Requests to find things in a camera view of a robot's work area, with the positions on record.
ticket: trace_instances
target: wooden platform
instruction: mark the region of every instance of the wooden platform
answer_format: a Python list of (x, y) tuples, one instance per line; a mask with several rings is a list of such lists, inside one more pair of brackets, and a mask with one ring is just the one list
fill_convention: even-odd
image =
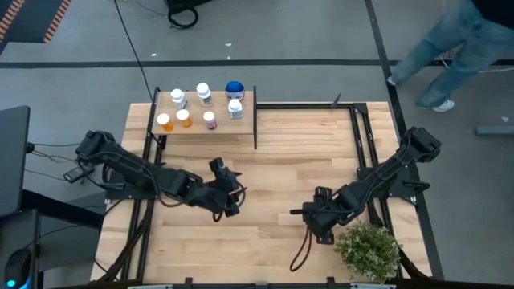
[[(169, 92), (159, 92), (155, 109), (155, 120), (152, 133), (155, 135), (180, 135), (180, 134), (253, 134), (254, 123), (254, 92), (245, 92), (241, 105), (243, 106), (243, 118), (232, 120), (228, 112), (228, 100), (225, 92), (212, 92), (213, 105), (204, 107), (200, 103), (196, 92), (184, 92), (187, 97), (187, 111), (193, 122), (189, 128), (183, 128), (176, 117), (177, 109), (174, 107)], [(205, 112), (214, 112), (214, 118), (218, 123), (216, 129), (208, 129), (203, 121)], [(173, 123), (173, 131), (167, 132), (157, 123), (157, 116), (167, 113)]]
[[(398, 147), (393, 121), (386, 102), (368, 106), (382, 161)], [(131, 106), (122, 144), (126, 149), (141, 153), (148, 111), (149, 104)], [(195, 283), (322, 283), (327, 276), (349, 281), (352, 273), (331, 246), (313, 243), (304, 267), (295, 273), (288, 269), (305, 234), (301, 217), (288, 211), (311, 201), (318, 185), (336, 189), (356, 179), (349, 114), (345, 110), (259, 110), (258, 116), (256, 150), (251, 136), (169, 137), (163, 157), (167, 165), (209, 181), (213, 176), (208, 161), (223, 157), (226, 165), (243, 173), (239, 180), (249, 189), (241, 213), (220, 223), (212, 222), (206, 210), (168, 209), (157, 203), (145, 283), (183, 283), (185, 277), (193, 277)], [(370, 163), (367, 149), (366, 157)], [(418, 269), (429, 275), (414, 207), (400, 199), (390, 199), (389, 204), (398, 242)], [(104, 221), (96, 258), (106, 267), (126, 242), (131, 209), (132, 202), (124, 201)], [(366, 213), (359, 218), (367, 222)], [(338, 226), (334, 232), (346, 228)], [(100, 275), (95, 267), (92, 278)]]

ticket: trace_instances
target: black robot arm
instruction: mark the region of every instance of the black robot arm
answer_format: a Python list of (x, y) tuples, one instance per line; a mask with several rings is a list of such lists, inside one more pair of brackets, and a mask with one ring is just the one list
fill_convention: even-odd
[(210, 162), (213, 181), (183, 169), (163, 168), (152, 164), (116, 143), (108, 132), (88, 132), (75, 151), (82, 164), (104, 164), (124, 177), (124, 180), (142, 191), (163, 193), (188, 206), (199, 206), (213, 214), (225, 213), (227, 217), (239, 212), (237, 181), (240, 173), (231, 172), (221, 158)]
[(396, 153), (380, 164), (367, 177), (343, 185), (335, 193), (316, 188), (313, 202), (305, 202), (301, 210), (304, 222), (318, 243), (333, 244), (332, 228), (346, 225), (365, 209), (366, 202), (377, 192), (387, 190), (397, 173), (413, 162), (430, 162), (440, 151), (441, 143), (424, 128), (411, 128), (400, 142)]

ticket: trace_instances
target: bottle label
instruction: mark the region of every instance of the bottle label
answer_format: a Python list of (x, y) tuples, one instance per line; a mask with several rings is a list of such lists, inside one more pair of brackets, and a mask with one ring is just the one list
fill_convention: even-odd
[(244, 92), (226, 92), (226, 97), (228, 100), (242, 100)]
[(237, 111), (237, 112), (230, 112), (230, 118), (232, 120), (237, 120), (243, 117), (243, 111)]
[(215, 129), (218, 126), (218, 124), (216, 123), (216, 120), (213, 120), (211, 122), (206, 122), (206, 124), (207, 124), (208, 129)]
[(202, 104), (203, 104), (203, 106), (210, 106), (210, 105), (212, 105), (212, 97), (209, 96), (209, 97), (207, 97), (205, 99), (202, 99)]

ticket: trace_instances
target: shoe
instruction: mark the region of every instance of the shoe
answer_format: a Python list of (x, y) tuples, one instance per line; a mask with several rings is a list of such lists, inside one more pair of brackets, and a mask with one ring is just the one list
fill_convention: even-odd
[(396, 83), (393, 81), (391, 76), (387, 78), (387, 83), (391, 84), (392, 86), (396, 86)]
[(441, 104), (441, 105), (439, 105), (438, 107), (435, 107), (435, 108), (424, 108), (424, 107), (419, 107), (419, 108), (431, 109), (434, 112), (447, 112), (447, 111), (451, 110), (454, 106), (455, 106), (455, 102), (453, 102), (451, 100), (445, 100), (443, 102), (443, 104)]

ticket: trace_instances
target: blue jeans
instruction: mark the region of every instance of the blue jeans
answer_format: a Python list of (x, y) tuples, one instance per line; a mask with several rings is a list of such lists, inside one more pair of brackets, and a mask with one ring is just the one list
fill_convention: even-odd
[(514, 30), (488, 21), (471, 0), (461, 0), (459, 8), (445, 13), (428, 35), (396, 66), (393, 81), (397, 85), (404, 83), (435, 57), (460, 44), (463, 45), (450, 67), (419, 97), (419, 107), (438, 107), (467, 80), (487, 69), (513, 46)]

